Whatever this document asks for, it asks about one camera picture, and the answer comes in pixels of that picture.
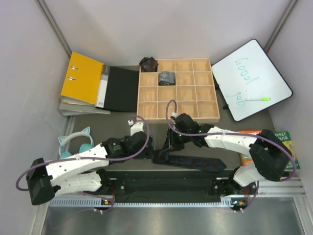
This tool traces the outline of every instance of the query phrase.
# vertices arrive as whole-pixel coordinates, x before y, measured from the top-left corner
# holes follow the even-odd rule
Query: cable
[[[258,181],[258,182],[256,182],[256,190],[255,190],[255,193],[254,193],[253,198],[251,199],[251,201],[249,202],[249,204],[247,205],[247,207],[242,210],[242,212],[245,212],[249,207],[251,207],[252,203],[254,202],[254,200],[255,200],[255,198],[256,198],[256,195],[258,195],[259,186],[260,186],[260,183],[259,183],[259,181]]]
[[[98,209],[94,209],[94,208],[86,208],[86,209],[82,209],[74,214],[72,214],[71,216],[69,216],[68,218],[66,218],[61,224],[59,224],[58,226],[53,226],[52,225],[52,222],[51,222],[51,212],[48,212],[48,215],[47,215],[47,219],[49,221],[49,226],[53,229],[53,230],[56,230],[56,229],[59,229],[60,227],[62,227],[65,223],[67,223],[70,219],[72,219],[73,217],[77,216],[78,214],[82,213],[82,212],[86,212],[86,211],[100,211],[100,213],[102,214],[103,212],[109,212],[110,210],[112,210],[113,206],[114,206],[114,200],[111,199],[111,198],[107,198],[107,197],[104,197],[104,196],[99,196],[99,195],[92,195],[92,194],[89,194],[89,193],[85,193],[85,192],[80,192],[82,195],[85,195],[85,196],[91,196],[91,197],[98,197],[98,198],[101,198],[102,200],[107,200],[107,201],[110,201],[112,203],[111,207],[107,208],[106,210],[98,210]]]
[[[150,137],[150,128],[149,128],[149,124],[147,123],[147,121],[142,117],[142,116],[139,116],[139,115],[135,115],[133,116],[132,118],[140,118],[144,124],[147,126],[147,138],[146,138],[146,141],[143,145],[143,147],[136,153],[128,156],[128,157],[125,157],[125,158],[118,158],[118,159],[115,159],[115,158],[98,158],[98,157],[81,157],[80,159],[81,160],[101,160],[101,161],[114,161],[114,162],[118,162],[118,161],[125,161],[125,160],[129,160],[131,158],[134,158],[136,157],[137,155],[139,155],[144,149],[145,147],[147,146],[148,142],[149,142],[149,137]],[[53,163],[62,163],[62,162],[70,162],[70,161],[77,161],[76,158],[65,158],[65,159],[58,159],[58,160],[52,160],[52,161],[49,161],[49,162],[44,162],[44,163],[40,163],[40,164],[37,164],[37,165],[34,165],[32,166],[31,168],[27,169],[26,171],[24,171],[17,179],[16,183],[15,183],[15,187],[17,190],[20,190],[20,191],[28,191],[27,188],[21,188],[19,186],[20,184],[20,181],[21,179],[24,177],[24,175],[26,175],[27,173],[29,173],[30,171],[36,169],[36,168],[39,168],[41,166],[45,166],[45,165],[49,165],[49,164],[53,164]]]
[[[248,192],[247,187],[245,187],[245,202],[247,202],[248,199],[249,199],[249,192]]]
[[[247,136],[247,137],[254,137],[254,138],[258,138],[258,139],[261,139],[265,142],[268,142],[270,144],[272,144],[273,146],[275,146],[276,148],[278,148],[280,151],[282,151],[288,158],[289,160],[291,161],[292,165],[293,165],[293,172],[290,176],[288,176],[287,178],[284,178],[284,179],[281,179],[279,180],[280,182],[281,181],[286,181],[286,180],[289,180],[291,179],[293,176],[295,176],[296,174],[296,169],[297,169],[297,165],[295,163],[295,160],[293,159],[292,155],[290,155],[284,148],[282,148],[281,146],[279,146],[278,144],[276,144],[275,142],[273,141],[270,141],[262,136],[258,136],[258,135],[253,135],[253,134],[247,134],[247,133],[218,133],[218,132],[215,132],[215,133],[199,133],[199,134],[187,134],[187,133],[183,133],[183,132],[180,132],[178,130],[176,130],[173,125],[170,123],[169,119],[168,119],[168,109],[170,107],[170,104],[174,102],[175,104],[175,113],[177,112],[177,102],[173,99],[171,99],[168,103],[167,103],[167,106],[166,106],[166,111],[165,111],[165,118],[166,118],[166,122],[168,124],[168,126],[177,134],[180,134],[180,135],[183,135],[183,136],[190,136],[190,137],[196,137],[196,136],[214,136],[214,135],[230,135],[230,136]],[[256,191],[255,191],[255,194],[252,198],[252,200],[250,201],[250,203],[247,205],[246,208],[244,208],[242,210],[242,212],[245,212],[251,205],[252,203],[254,202],[255,200],[255,197],[256,195],[258,194],[258,191],[259,191],[259,181],[257,182],[257,188],[256,188]]]

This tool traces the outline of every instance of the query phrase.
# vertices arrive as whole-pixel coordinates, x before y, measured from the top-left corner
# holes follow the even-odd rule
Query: wooden sorting tray
[[[178,104],[178,114],[186,113],[199,123],[217,123],[220,120],[216,92],[209,59],[157,60],[157,72],[139,74],[137,114],[149,123],[166,123],[168,101]],[[159,86],[162,71],[174,72],[176,85]],[[169,118],[174,104],[169,108]]]

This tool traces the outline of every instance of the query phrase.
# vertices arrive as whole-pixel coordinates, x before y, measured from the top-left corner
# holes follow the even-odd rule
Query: orange book
[[[239,133],[260,134],[262,131],[238,131]],[[248,165],[253,162],[252,158],[246,154],[240,153],[241,165]]]

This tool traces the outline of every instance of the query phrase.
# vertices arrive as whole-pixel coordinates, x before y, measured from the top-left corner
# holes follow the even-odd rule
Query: mint green headphones
[[[70,134],[69,136],[61,136],[59,137],[59,143],[60,143],[60,147],[59,147],[59,156],[61,159],[63,158],[68,158],[70,156],[72,156],[73,154],[71,154],[69,151],[64,151],[65,145],[73,138],[79,137],[79,136],[86,136],[90,139],[90,143],[84,143],[82,144],[82,146],[80,146],[79,148],[79,152],[85,152],[88,151],[89,149],[94,147],[94,142],[93,139],[90,135],[90,127],[85,128],[84,130],[80,131],[80,132],[75,132],[73,134]]]

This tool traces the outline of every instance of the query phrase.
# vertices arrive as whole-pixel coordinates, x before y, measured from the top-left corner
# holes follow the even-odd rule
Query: whiteboard
[[[255,39],[213,65],[212,72],[235,121],[287,99],[293,93]],[[270,100],[258,100],[263,97],[270,97]]]

